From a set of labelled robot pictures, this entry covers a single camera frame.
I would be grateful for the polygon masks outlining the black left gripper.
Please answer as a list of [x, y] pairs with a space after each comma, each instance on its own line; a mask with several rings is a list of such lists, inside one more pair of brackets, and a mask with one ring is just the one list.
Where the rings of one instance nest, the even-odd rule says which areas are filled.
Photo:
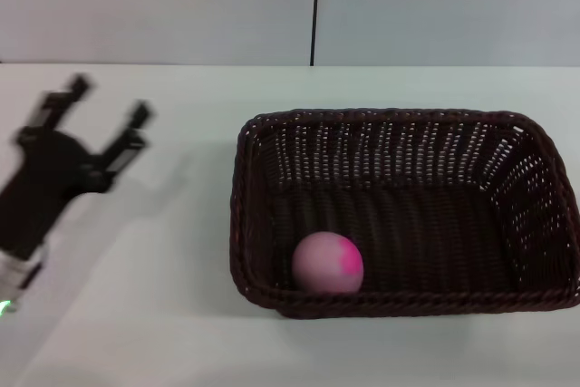
[[[45, 94], [26, 126], [55, 130], [91, 87], [84, 74], [74, 75], [63, 91]], [[60, 131], [19, 138], [21, 166], [1, 191], [1, 249], [20, 260], [29, 259], [69, 202], [85, 193], [108, 191], [148, 146], [142, 131], [152, 115], [147, 102], [137, 101], [99, 156]]]

